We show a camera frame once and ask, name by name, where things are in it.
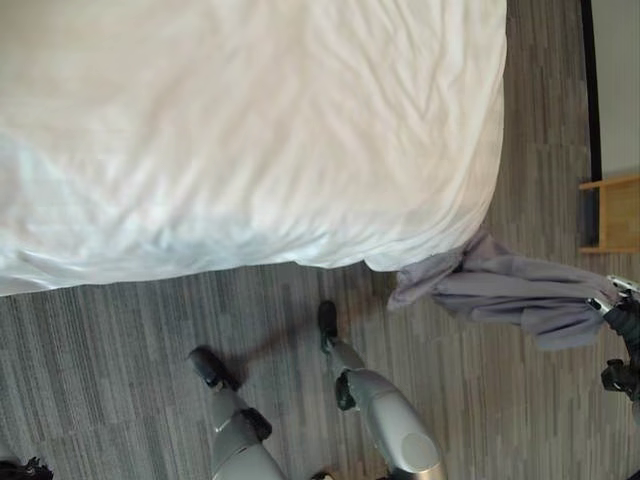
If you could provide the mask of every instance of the gray cloth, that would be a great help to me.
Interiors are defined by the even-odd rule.
[[[540,348],[554,350],[594,341],[603,319],[587,298],[618,297],[607,278],[514,254],[484,230],[463,247],[403,268],[388,306],[424,295],[472,322],[520,325]]]

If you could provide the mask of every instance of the white duvet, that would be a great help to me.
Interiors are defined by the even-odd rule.
[[[2,0],[0,295],[394,270],[493,193],[505,0]]]

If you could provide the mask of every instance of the silver robot leg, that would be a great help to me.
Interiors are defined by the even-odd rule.
[[[193,350],[189,359],[214,392],[213,480],[286,480],[262,445],[271,435],[271,425],[235,392],[240,384],[224,364],[203,347]]]
[[[387,379],[367,370],[358,353],[338,338],[333,303],[320,305],[318,326],[322,350],[331,358],[338,407],[361,412],[389,478],[444,480],[440,449],[409,401]]]

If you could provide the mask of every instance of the wall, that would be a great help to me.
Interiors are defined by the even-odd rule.
[[[640,173],[640,1],[592,0],[602,173]]]

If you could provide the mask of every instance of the wooden furniture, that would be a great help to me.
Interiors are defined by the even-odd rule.
[[[640,252],[640,175],[583,183],[598,193],[598,243],[582,253]]]

